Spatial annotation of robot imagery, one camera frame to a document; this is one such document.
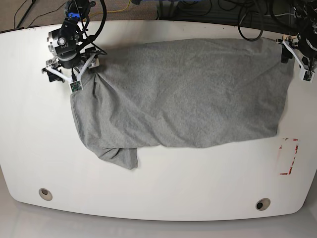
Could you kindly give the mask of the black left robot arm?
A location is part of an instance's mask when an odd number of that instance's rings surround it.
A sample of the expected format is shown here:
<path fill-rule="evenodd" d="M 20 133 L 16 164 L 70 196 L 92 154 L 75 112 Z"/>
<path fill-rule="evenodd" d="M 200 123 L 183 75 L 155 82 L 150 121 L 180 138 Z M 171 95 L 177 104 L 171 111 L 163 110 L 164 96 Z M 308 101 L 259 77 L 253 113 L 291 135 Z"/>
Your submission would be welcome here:
<path fill-rule="evenodd" d="M 273 12 L 274 1 L 270 0 L 268 10 L 271 18 L 279 26 L 295 36 L 283 35 L 276 42 L 282 46 L 281 62 L 295 59 L 299 64 L 299 78 L 312 82 L 317 68 L 317 2 L 315 0 L 288 0 L 296 18 L 295 27 L 288 26 L 277 19 Z"/>

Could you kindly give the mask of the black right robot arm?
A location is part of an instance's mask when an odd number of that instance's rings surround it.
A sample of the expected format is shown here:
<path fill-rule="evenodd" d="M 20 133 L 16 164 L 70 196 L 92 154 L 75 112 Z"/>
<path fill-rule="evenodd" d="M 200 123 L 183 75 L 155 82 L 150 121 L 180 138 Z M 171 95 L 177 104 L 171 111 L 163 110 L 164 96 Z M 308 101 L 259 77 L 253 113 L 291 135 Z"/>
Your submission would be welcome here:
<path fill-rule="evenodd" d="M 106 55 L 106 51 L 94 44 L 94 41 L 100 35 L 106 22 L 106 4 L 100 1 L 102 6 L 102 20 L 95 34 L 88 35 L 88 26 L 90 23 L 89 13 L 96 3 L 93 0 L 69 0 L 66 2 L 64 13 L 65 19 L 59 29 L 49 32 L 47 42 L 49 51 L 53 58 L 46 61 L 46 67 L 42 73 L 46 73 L 49 82 L 61 81 L 70 82 L 79 80 L 79 76 L 74 73 L 68 79 L 60 68 L 76 70 L 82 73 L 84 69 L 79 70 L 81 63 L 90 64 L 98 55 Z"/>

